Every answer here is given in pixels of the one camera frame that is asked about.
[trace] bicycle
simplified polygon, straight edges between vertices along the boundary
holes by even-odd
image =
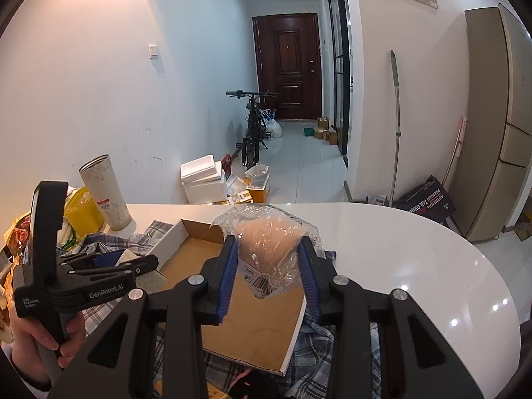
[[[264,139],[269,139],[271,134],[266,130],[266,122],[262,117],[261,104],[257,103],[255,97],[280,97],[280,93],[249,93],[242,90],[228,91],[225,93],[229,97],[237,97],[239,99],[243,97],[249,98],[249,103],[246,108],[249,109],[249,116],[247,121],[247,134],[242,139],[242,142],[236,144],[236,148],[240,148],[242,151],[242,164],[247,170],[259,163],[259,150],[260,144],[268,147],[264,143]]]

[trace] finger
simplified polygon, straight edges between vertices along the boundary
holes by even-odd
[[[58,365],[61,368],[66,369],[73,359],[74,359],[74,356],[70,356],[70,357],[61,356],[58,358]]]
[[[63,357],[72,357],[85,343],[85,331],[74,333],[70,339],[60,346],[59,350]]]
[[[68,334],[73,334],[85,330],[85,318],[81,312],[75,314],[75,316],[67,323],[66,331]]]
[[[55,351],[59,348],[58,343],[52,335],[43,327],[43,325],[33,318],[18,319],[19,328],[33,336],[45,348]]]

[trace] bicycle tire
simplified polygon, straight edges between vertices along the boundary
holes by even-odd
[[[256,145],[249,142],[246,145],[246,170],[253,168],[257,163],[255,161]]]

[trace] light switch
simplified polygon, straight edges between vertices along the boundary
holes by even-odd
[[[159,58],[159,47],[157,45],[148,45],[150,58]]]

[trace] beige refrigerator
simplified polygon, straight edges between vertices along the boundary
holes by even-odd
[[[532,154],[532,41],[502,5],[468,10],[470,96],[461,157],[449,189],[453,219],[471,242],[499,235]]]

